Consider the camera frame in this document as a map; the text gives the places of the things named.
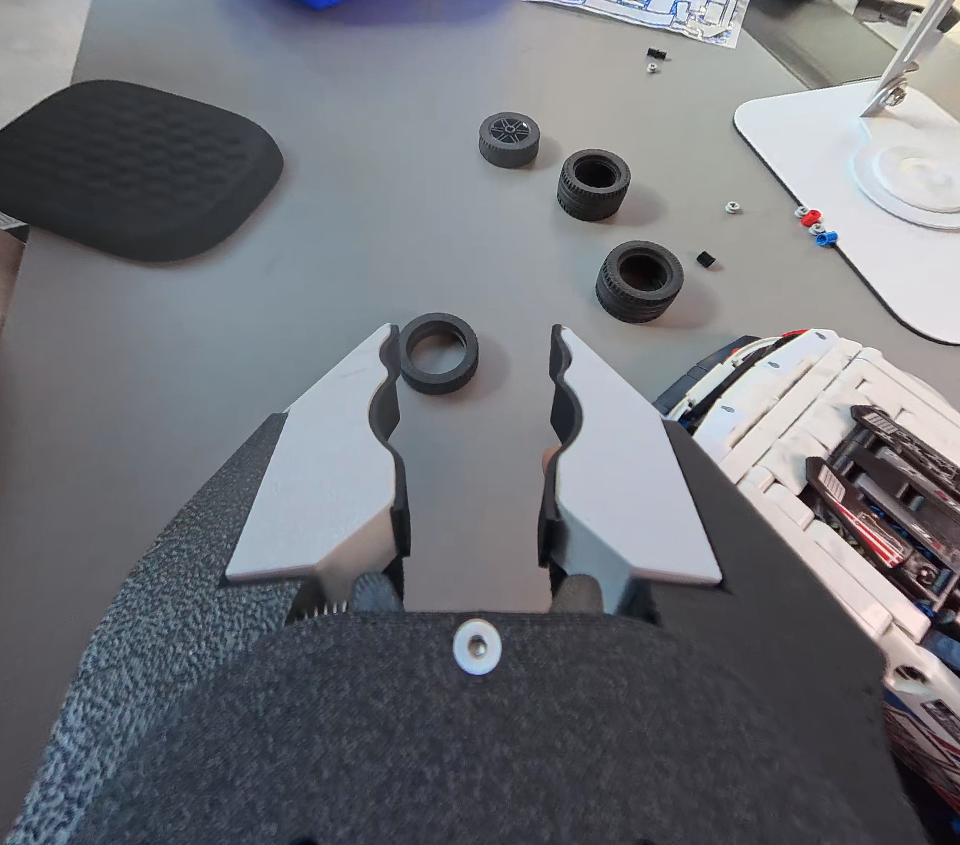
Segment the black rubber toy tyre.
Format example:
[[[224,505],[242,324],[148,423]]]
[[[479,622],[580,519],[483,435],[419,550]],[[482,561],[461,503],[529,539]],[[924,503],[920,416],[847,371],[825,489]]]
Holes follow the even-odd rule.
[[[672,251],[651,241],[633,240],[608,253],[595,291],[601,307],[612,317],[644,324],[670,308],[684,282],[683,266]]]
[[[425,371],[414,363],[414,348],[427,338],[455,338],[462,346],[462,359],[443,372]],[[399,336],[400,370],[404,381],[415,392],[431,397],[446,396],[467,386],[478,368],[479,342],[474,329],[462,318],[449,313],[431,312],[415,317]]]
[[[536,132],[534,133],[535,137],[523,144],[512,146],[504,146],[492,142],[488,133],[488,124],[493,117],[503,114],[516,115],[525,119],[536,129]],[[531,116],[517,111],[498,111],[488,116],[481,123],[478,131],[478,149],[481,156],[495,167],[520,168],[531,164],[537,157],[539,154],[541,137],[542,135],[539,125]]]
[[[631,178],[629,165],[619,155],[596,148],[577,151],[560,169],[558,203],[578,220],[608,219],[619,211]]]

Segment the black textured pad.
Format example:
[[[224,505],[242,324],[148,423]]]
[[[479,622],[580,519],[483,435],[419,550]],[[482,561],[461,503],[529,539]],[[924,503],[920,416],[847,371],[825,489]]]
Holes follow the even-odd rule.
[[[270,133],[138,83],[73,83],[2,127],[1,209],[138,263],[190,260],[237,232],[282,177]]]

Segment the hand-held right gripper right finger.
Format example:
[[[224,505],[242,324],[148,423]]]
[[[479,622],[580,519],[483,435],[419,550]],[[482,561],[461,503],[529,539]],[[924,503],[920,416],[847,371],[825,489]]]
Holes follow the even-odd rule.
[[[570,327],[551,329],[550,424],[538,561],[595,583],[604,613],[627,613],[642,585],[723,582],[662,414]]]

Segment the white book stand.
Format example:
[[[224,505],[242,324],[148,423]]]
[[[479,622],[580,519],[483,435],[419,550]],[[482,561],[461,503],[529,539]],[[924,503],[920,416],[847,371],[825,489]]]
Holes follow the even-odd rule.
[[[887,311],[956,347],[958,119],[908,83],[954,2],[928,2],[880,78],[751,100],[733,124]]]

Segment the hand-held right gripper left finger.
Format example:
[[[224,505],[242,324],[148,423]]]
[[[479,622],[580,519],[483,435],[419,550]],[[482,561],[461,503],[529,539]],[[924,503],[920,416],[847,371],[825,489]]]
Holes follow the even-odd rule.
[[[400,330],[385,323],[285,412],[224,570],[231,585],[317,582],[327,601],[411,551],[401,455]]]

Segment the toy brick race car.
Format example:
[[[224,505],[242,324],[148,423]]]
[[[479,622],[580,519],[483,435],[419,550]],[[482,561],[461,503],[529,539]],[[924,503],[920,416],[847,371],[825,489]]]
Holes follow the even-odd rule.
[[[744,336],[654,406],[878,646],[895,763],[931,839],[958,843],[958,411],[821,328]]]

